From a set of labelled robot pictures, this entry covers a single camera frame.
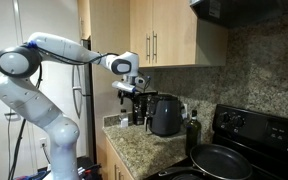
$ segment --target range hood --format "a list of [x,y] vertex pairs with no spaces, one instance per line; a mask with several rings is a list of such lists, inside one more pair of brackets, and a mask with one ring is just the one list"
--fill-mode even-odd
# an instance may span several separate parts
[[234,28],[288,13],[288,0],[189,0],[199,19]]

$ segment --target lower cabinet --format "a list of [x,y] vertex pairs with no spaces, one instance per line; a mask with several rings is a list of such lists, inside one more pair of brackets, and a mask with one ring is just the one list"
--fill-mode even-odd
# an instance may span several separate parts
[[110,141],[106,138],[107,172],[109,180],[133,180],[132,175],[120,159]]

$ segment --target bottle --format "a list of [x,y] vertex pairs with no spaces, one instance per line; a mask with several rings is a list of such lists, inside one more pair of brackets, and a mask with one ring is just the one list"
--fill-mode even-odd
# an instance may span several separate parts
[[185,154],[190,156],[191,149],[201,144],[202,125],[197,120],[197,111],[192,110],[191,120],[186,124]]
[[128,115],[126,113],[126,109],[121,109],[121,113],[119,115],[119,119],[121,121],[121,128],[127,127],[128,126]]

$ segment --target pan handle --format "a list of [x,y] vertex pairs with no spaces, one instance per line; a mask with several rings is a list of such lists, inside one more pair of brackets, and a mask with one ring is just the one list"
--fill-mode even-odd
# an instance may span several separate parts
[[158,175],[159,176],[168,176],[168,175],[178,173],[181,171],[196,171],[196,172],[203,173],[203,171],[196,169],[194,167],[170,167],[170,168],[167,168],[167,169],[160,171],[158,173]]

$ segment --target black stove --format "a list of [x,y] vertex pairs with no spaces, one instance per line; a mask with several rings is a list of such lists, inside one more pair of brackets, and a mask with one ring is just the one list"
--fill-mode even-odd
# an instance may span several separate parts
[[[231,148],[242,154],[251,164],[249,180],[288,180],[288,119],[217,105],[212,128],[213,144]],[[192,167],[186,158],[171,167]],[[209,176],[185,171],[160,177],[158,173],[147,178],[160,180],[208,180]]]

